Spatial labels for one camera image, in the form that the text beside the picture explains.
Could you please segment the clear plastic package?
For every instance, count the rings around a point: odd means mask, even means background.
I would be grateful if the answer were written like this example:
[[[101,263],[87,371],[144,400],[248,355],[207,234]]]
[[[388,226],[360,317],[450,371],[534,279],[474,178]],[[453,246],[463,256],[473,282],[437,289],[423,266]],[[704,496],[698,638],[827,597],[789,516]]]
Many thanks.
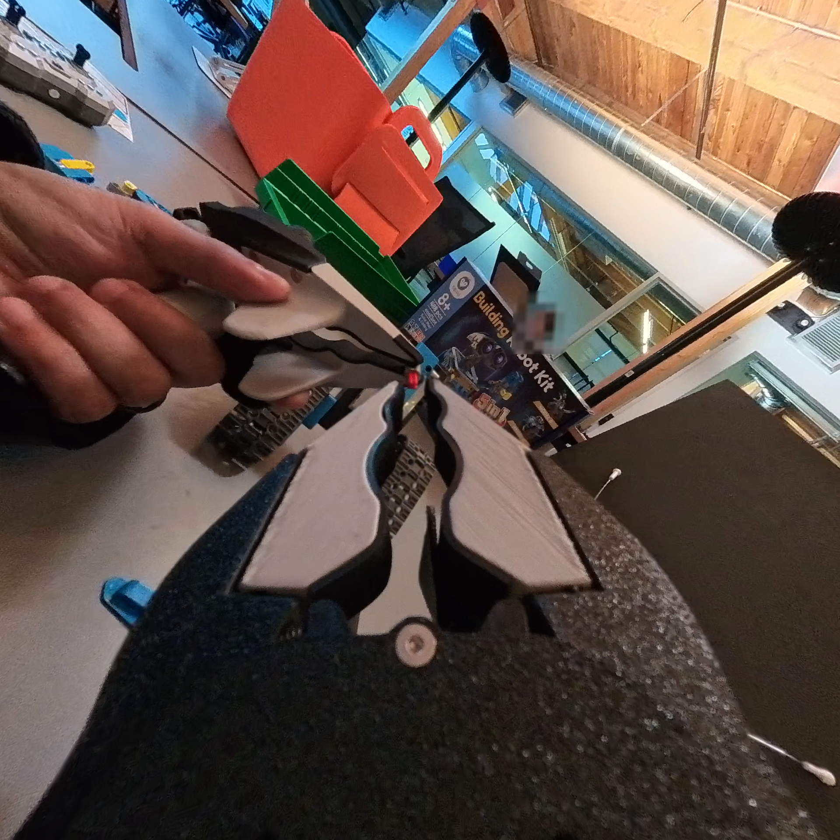
[[[231,99],[246,67],[219,56],[207,57],[196,47],[192,47],[192,53],[198,69],[226,99]]]

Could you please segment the person's left hand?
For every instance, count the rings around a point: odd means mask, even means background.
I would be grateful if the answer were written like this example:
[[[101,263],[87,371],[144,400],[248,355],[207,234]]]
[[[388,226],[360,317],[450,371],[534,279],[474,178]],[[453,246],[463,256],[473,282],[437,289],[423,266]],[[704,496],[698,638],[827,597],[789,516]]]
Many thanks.
[[[287,280],[124,196],[1,163],[2,350],[60,418],[98,421],[221,382],[215,341],[155,292],[190,280],[280,303]]]

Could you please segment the paper leaflet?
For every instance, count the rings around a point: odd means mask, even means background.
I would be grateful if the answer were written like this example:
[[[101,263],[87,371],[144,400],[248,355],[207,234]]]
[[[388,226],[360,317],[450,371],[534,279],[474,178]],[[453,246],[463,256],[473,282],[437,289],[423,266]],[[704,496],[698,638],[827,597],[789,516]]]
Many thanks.
[[[108,96],[112,101],[113,111],[105,126],[132,143],[133,129],[128,99],[117,89],[110,90]]]

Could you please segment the black retail package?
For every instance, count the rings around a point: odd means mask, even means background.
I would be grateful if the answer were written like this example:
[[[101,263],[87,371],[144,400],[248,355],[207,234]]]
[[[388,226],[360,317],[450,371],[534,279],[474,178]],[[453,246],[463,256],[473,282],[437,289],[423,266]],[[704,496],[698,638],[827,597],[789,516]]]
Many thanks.
[[[536,303],[542,271],[522,252],[515,256],[500,245],[490,285],[507,308],[515,313]]]

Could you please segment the blue yellow toy part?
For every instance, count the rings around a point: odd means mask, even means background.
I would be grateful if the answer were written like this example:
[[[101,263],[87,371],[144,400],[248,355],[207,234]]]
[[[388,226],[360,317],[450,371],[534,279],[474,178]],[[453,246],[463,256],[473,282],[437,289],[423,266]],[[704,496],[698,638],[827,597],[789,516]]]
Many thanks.
[[[93,184],[96,166],[90,161],[78,159],[70,152],[49,143],[41,143],[40,149],[45,158],[48,172],[65,176],[75,182]]]

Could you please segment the small orange plastic bin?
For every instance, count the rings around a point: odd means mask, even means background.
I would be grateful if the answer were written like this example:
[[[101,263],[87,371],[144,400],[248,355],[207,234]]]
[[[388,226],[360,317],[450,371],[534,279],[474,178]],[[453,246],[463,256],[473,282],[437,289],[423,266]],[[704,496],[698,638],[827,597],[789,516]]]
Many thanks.
[[[332,177],[333,199],[393,256],[443,197],[435,185],[443,148],[423,111],[406,105],[373,128]]]

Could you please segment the black foam board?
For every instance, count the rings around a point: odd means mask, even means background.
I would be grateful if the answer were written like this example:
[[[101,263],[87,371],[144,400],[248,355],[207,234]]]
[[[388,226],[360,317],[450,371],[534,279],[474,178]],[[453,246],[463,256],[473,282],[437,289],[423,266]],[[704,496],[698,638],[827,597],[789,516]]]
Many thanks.
[[[720,383],[541,467],[650,553],[698,620],[749,731],[838,774],[838,467]]]

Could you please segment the small loose toy parts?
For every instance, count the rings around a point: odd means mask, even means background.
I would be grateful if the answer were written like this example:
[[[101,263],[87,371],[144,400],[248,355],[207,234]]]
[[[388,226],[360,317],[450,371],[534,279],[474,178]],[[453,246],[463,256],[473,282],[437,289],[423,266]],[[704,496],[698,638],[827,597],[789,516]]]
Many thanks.
[[[129,181],[123,182],[110,182],[107,184],[106,187],[109,193],[125,196],[131,200],[136,202],[142,203],[144,205],[148,205],[151,207],[156,207],[157,209],[161,210],[163,213],[172,216],[172,211],[168,209],[163,204],[156,201],[150,194],[141,190],[135,184]]]

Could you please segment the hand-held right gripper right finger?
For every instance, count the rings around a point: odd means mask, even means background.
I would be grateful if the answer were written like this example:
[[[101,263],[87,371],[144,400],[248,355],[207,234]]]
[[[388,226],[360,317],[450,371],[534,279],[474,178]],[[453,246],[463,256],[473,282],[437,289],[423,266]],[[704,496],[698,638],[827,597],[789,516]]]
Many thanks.
[[[539,598],[596,582],[533,452],[445,385],[425,391],[446,492],[425,595],[446,632],[552,632]]]

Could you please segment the large orange plastic bin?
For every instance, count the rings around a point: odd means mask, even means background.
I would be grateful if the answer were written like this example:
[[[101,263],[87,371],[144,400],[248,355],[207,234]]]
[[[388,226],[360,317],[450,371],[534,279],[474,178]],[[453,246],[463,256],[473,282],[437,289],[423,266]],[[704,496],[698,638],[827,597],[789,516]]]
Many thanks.
[[[349,44],[302,1],[276,6],[227,106],[258,176],[291,160],[326,193],[391,113]]]

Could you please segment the black plastic bin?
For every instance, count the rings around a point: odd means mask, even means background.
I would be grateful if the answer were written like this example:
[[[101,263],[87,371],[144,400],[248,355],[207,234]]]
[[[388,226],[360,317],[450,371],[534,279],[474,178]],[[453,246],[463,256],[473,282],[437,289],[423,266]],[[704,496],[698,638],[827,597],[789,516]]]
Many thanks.
[[[448,177],[440,177],[435,186],[443,197],[441,204],[392,256],[406,280],[496,225],[475,209]]]

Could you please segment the grey joystick controller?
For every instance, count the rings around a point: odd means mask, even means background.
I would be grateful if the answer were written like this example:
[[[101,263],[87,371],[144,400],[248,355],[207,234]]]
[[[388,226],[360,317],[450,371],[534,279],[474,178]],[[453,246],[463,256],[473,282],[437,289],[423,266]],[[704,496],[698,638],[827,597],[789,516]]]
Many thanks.
[[[90,128],[106,125],[116,104],[86,68],[90,54],[78,45],[70,56],[50,38],[31,34],[26,16],[19,2],[8,2],[2,13],[2,83]]]

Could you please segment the metal air duct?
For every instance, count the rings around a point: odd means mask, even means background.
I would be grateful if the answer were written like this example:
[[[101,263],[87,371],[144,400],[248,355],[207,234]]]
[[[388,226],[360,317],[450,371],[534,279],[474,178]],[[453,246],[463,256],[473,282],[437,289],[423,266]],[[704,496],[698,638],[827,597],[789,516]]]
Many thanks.
[[[604,224],[617,220],[617,212],[606,210],[608,197],[624,201],[625,209],[638,201],[664,218],[663,201],[654,205],[657,188],[741,247],[771,263],[781,258],[772,238],[776,202],[689,161],[530,67],[514,62],[508,84],[488,77],[484,88],[468,88],[460,101],[534,174]]]

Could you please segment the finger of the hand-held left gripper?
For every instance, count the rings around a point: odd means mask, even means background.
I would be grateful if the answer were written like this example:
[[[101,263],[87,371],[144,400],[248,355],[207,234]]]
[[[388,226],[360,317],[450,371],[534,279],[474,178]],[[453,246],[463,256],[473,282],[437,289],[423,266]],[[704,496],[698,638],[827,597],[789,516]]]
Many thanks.
[[[287,299],[238,304],[223,321],[226,333],[251,341],[291,340],[311,334],[331,342],[349,341],[360,350],[405,366],[422,363],[422,356],[403,331],[330,264],[321,263],[311,270],[281,262],[261,265],[289,284]]]
[[[224,391],[262,407],[320,387],[382,388],[405,382],[421,355],[398,341],[389,351],[353,341],[225,341]]]

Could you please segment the blue grey black beams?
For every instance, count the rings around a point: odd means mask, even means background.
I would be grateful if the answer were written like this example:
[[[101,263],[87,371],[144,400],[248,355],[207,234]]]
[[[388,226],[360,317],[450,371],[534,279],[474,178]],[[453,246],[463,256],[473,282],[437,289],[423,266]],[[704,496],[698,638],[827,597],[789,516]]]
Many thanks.
[[[353,410],[361,394],[358,388],[319,387],[305,406],[281,412],[237,404],[210,430],[198,453],[221,475],[241,473],[276,452],[300,427],[326,429],[336,424]],[[400,435],[393,469],[381,482],[392,537],[421,500],[434,472],[433,459],[423,447]]]

